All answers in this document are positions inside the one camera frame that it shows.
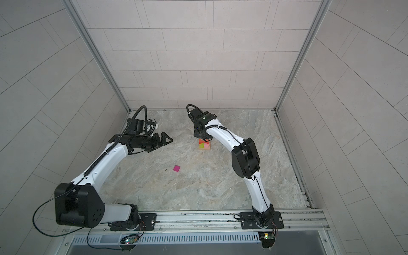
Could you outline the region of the orange block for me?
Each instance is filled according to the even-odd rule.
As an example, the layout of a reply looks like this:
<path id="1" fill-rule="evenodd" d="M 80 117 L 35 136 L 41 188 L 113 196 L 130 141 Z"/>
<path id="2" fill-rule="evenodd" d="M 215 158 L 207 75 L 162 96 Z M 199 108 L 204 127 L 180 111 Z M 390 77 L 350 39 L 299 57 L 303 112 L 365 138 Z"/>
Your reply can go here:
<path id="1" fill-rule="evenodd" d="M 205 145 L 205 144 L 210 145 L 210 141 L 209 141 L 209 140 L 199 139 L 199 145 L 202 144 L 202 143 L 203 143 L 204 145 Z"/>

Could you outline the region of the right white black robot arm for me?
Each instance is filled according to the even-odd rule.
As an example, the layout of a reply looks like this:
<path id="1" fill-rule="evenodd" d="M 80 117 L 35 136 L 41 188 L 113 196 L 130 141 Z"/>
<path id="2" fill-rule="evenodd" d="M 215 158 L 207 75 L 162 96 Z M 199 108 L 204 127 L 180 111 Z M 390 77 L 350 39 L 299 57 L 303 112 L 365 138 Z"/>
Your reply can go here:
<path id="1" fill-rule="evenodd" d="M 231 152 L 232 168 L 244 179 L 248 188 L 256 223 L 262 228 L 271 226 L 275 210 L 261 181 L 260 157 L 255 142 L 234 134 L 217 119 L 199 118 L 193 124 L 195 137 L 205 140 L 215 138 Z"/>

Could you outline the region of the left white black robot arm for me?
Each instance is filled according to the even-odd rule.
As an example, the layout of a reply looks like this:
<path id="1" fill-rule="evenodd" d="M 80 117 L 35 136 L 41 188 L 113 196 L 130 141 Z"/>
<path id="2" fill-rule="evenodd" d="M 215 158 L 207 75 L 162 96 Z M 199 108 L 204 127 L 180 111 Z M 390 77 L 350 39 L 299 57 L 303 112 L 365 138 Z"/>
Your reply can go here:
<path id="1" fill-rule="evenodd" d="M 173 140 L 166 133 L 152 136 L 115 135 L 100 156 L 70 183 L 55 189 L 55 218 L 58 225 L 94 228 L 108 224 L 113 231 L 133 231 L 142 227 L 134 204 L 106 204 L 99 192 L 116 166 L 135 149 L 152 152 Z"/>

